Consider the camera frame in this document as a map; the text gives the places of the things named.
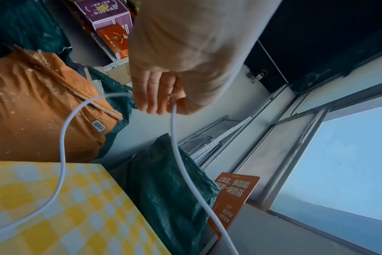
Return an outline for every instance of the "green bag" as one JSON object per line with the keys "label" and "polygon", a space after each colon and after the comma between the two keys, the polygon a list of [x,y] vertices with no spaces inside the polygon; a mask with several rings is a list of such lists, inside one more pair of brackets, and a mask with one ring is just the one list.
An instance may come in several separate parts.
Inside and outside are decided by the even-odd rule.
{"label": "green bag", "polygon": [[[212,207],[219,186],[181,148],[180,154],[191,180]],[[208,214],[181,175],[169,134],[109,172],[172,254],[199,253]]]}
{"label": "green bag", "polygon": [[0,0],[0,58],[12,52],[13,44],[54,52],[64,62],[72,51],[44,0]]}
{"label": "green bag", "polygon": [[[88,66],[90,77],[92,80],[100,80],[103,86],[105,94],[115,93],[115,92],[129,92],[132,93],[132,88],[127,85],[123,85],[118,81],[108,77],[107,75],[99,72],[98,70]],[[110,150],[114,143],[117,134],[129,124],[129,119],[131,118],[132,109],[135,106],[133,97],[112,97],[106,98],[107,102],[115,110],[119,111],[123,115],[123,119],[118,121],[113,130],[106,135],[106,142],[99,151],[97,158],[104,157]]]}

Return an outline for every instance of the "orange sign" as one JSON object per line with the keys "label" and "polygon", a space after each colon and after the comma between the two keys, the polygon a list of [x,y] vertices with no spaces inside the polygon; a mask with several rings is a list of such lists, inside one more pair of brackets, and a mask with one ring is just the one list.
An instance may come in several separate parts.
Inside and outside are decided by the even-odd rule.
{"label": "orange sign", "polygon": [[[259,177],[241,174],[221,173],[215,180],[221,191],[212,210],[219,217],[225,229],[228,228],[259,181]],[[208,225],[220,237],[221,234],[211,218]]]}

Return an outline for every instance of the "orange sack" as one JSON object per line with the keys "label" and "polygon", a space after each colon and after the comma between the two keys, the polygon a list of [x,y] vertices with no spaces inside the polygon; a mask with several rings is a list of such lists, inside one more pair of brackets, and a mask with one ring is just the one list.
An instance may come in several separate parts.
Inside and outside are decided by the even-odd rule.
{"label": "orange sack", "polygon": [[[0,160],[59,162],[63,123],[99,94],[54,53],[15,50],[0,58]],[[104,99],[82,108],[65,135],[66,161],[92,161],[121,119]]]}

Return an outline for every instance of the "barcode sticker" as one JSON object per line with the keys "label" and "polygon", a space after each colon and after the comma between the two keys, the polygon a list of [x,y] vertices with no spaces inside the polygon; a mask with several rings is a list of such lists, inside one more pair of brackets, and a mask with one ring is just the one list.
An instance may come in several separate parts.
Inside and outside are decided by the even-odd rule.
{"label": "barcode sticker", "polygon": [[125,32],[127,32],[127,34],[129,34],[128,24],[125,24]]}
{"label": "barcode sticker", "polygon": [[92,126],[97,130],[97,132],[103,132],[106,129],[106,127],[101,124],[100,121],[92,122]]}

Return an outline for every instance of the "checkered pattern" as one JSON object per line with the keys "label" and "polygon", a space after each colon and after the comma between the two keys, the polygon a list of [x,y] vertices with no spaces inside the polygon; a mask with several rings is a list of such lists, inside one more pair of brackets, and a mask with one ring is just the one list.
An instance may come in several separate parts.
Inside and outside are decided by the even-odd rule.
{"label": "checkered pattern", "polygon": [[[0,162],[0,227],[53,194],[58,163]],[[132,201],[97,164],[67,164],[57,200],[0,235],[0,254],[169,254]]]}

